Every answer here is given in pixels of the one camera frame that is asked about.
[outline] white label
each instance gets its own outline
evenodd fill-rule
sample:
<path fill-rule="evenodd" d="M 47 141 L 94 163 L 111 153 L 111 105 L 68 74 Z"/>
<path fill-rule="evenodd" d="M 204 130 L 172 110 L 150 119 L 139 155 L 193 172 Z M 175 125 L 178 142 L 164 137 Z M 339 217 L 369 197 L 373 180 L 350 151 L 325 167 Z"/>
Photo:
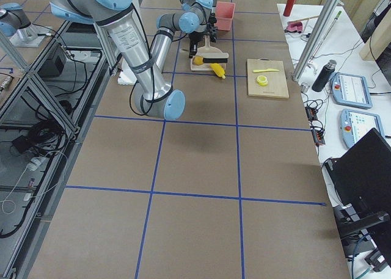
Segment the white label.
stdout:
<path fill-rule="evenodd" d="M 378 258 L 379 263 L 383 263 L 384 260 L 385 260 L 385 259 L 384 259 L 383 256 L 380 256 L 380 257 Z"/>
<path fill-rule="evenodd" d="M 111 37 L 121 52 L 127 52 L 140 43 L 139 37 L 132 26 L 128 26 L 119 32 L 111 33 Z"/>

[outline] pink container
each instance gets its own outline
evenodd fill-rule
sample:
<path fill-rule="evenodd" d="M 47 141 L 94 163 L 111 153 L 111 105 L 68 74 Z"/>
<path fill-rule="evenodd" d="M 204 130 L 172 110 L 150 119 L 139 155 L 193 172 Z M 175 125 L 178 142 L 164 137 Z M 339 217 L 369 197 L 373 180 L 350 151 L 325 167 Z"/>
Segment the pink container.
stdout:
<path fill-rule="evenodd" d="M 235 3 L 217 2 L 216 18 L 217 28 L 222 31 L 229 31 L 232 27 L 233 13 L 235 12 Z"/>

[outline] black thermos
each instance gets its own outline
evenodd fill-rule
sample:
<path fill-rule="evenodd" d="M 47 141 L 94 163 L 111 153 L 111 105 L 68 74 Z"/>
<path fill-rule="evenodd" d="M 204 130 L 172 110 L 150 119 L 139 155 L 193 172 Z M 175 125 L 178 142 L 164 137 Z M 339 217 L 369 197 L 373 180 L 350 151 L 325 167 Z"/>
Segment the black thermos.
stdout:
<path fill-rule="evenodd" d="M 312 85 L 312 90 L 316 92 L 322 91 L 324 86 L 327 84 L 327 82 L 330 79 L 330 75 L 335 71 L 335 66 L 337 65 L 337 62 L 335 60 L 330 60 L 328 64 L 326 64 L 323 68 L 318 77 L 316 78 L 315 82 Z"/>

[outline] wooden cutting board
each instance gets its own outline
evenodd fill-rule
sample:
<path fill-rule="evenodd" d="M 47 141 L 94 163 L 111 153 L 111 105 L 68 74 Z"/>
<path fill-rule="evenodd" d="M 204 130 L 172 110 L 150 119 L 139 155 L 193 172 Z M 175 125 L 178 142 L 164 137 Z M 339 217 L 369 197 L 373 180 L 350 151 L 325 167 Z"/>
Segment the wooden cutting board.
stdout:
<path fill-rule="evenodd" d="M 266 71 L 263 73 L 253 73 L 253 70 L 265 70 L 276 68 L 280 71 Z M 268 85 L 262 87 L 257 83 L 257 76 L 266 76 Z M 283 69 L 282 61 L 247 59 L 247 92 L 253 97 L 268 97 L 288 99 L 289 92 L 287 79 Z"/>

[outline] brown table surface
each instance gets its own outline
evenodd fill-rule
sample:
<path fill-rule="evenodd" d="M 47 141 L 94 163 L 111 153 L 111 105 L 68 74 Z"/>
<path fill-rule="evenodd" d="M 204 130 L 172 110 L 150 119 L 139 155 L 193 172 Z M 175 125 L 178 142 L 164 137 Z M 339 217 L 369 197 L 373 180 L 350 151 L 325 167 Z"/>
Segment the brown table surface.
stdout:
<path fill-rule="evenodd" d="M 15 2 L 21 5 L 27 17 L 32 23 L 40 24 L 45 27 L 50 27 L 58 31 L 58 29 L 64 22 L 52 15 L 49 5 L 50 0 L 0 0 L 0 6 L 10 2 Z M 38 48 L 18 47 L 16 49 L 22 55 L 23 59 L 27 62 L 27 64 L 31 65 L 38 58 L 38 55 L 47 46 L 50 40 L 51 38 L 49 37 L 45 38 L 38 46 Z M 16 87 L 18 83 L 17 80 L 22 78 L 24 75 L 23 72 L 19 70 L 17 65 L 15 65 L 13 60 L 5 53 L 2 48 L 0 48 L 0 72 L 9 73 L 9 68 L 13 68 L 13 73 L 10 75 L 14 76 L 16 80 L 13 81 L 12 85 L 7 90 L 4 90 L 0 94 L 0 107 L 5 103 L 5 101 L 8 99 L 8 97 Z M 0 74 L 0 82 L 1 79 L 5 77 L 6 76 L 4 76 L 3 74 Z"/>
<path fill-rule="evenodd" d="M 350 278 L 276 3 L 220 1 L 236 3 L 215 44 L 227 78 L 191 73 L 174 43 L 178 121 L 133 115 L 111 79 L 30 279 Z M 179 8 L 143 1 L 150 38 Z M 282 60 L 290 98 L 247 97 L 247 58 Z"/>

